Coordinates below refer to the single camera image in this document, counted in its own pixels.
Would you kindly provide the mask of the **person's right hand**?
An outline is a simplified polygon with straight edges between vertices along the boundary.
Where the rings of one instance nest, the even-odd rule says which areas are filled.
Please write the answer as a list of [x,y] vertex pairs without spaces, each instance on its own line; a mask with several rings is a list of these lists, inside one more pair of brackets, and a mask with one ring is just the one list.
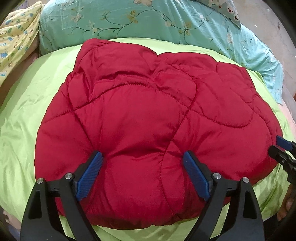
[[282,205],[277,213],[277,220],[281,221],[287,216],[293,202],[295,200],[295,185],[290,184],[287,193],[283,199]]

